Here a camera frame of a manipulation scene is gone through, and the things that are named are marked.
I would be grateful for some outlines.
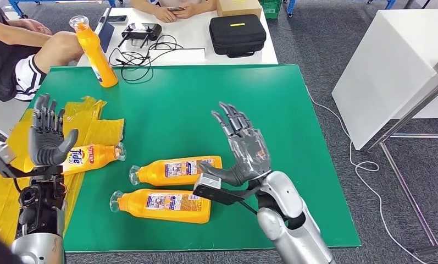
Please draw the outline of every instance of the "white shorts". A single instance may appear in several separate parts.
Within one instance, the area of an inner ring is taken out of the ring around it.
[[[34,63],[34,55],[21,59],[15,66],[16,86],[15,99],[29,102],[34,98],[37,89],[47,74],[43,73]]]

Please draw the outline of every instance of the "green table mat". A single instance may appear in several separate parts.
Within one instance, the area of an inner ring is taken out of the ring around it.
[[[116,190],[130,193],[132,165],[170,158],[220,155],[224,168],[234,158],[210,114],[219,101],[244,111],[264,135],[272,168],[285,172],[306,201],[328,246],[360,246],[332,161],[297,65],[152,67],[142,82],[99,86],[89,67],[52,68],[39,94],[62,107],[89,95],[107,101],[101,119],[125,118],[124,162],[87,172],[66,231],[66,251],[228,250],[273,248],[256,215],[240,204],[213,202],[207,224],[136,218],[111,212]],[[126,71],[130,78],[146,68]],[[157,189],[192,189],[175,186]],[[247,202],[257,208],[253,197]]]

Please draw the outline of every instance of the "green crate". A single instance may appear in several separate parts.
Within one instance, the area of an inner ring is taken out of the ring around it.
[[[279,16],[281,0],[259,0],[263,7],[266,19],[277,18]]]

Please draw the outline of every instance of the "robotic arm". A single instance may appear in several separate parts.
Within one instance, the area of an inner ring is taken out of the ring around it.
[[[226,205],[240,202],[255,212],[259,226],[285,263],[335,264],[319,227],[290,178],[283,172],[272,171],[260,131],[234,106],[219,104],[228,122],[215,111],[212,115],[227,136],[236,163],[231,169],[218,169],[201,162],[199,166],[203,173],[196,181],[194,194]],[[242,191],[222,189],[222,181],[233,186],[248,182],[248,188]],[[258,212],[244,202],[253,194],[258,199]]]
[[[76,143],[73,129],[64,140],[64,109],[55,115],[57,102],[48,107],[49,95],[41,95],[34,105],[29,132],[29,154],[36,167],[22,172],[10,165],[15,158],[9,147],[0,142],[0,174],[13,178],[20,196],[18,224],[12,252],[24,264],[65,263],[63,230],[66,187],[62,167],[67,153]],[[31,177],[30,185],[20,190],[17,178]]]

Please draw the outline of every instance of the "black zipper case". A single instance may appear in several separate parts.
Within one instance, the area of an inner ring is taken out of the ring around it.
[[[221,16],[210,20],[210,39],[218,55],[247,57],[262,50],[264,27],[256,15]]]

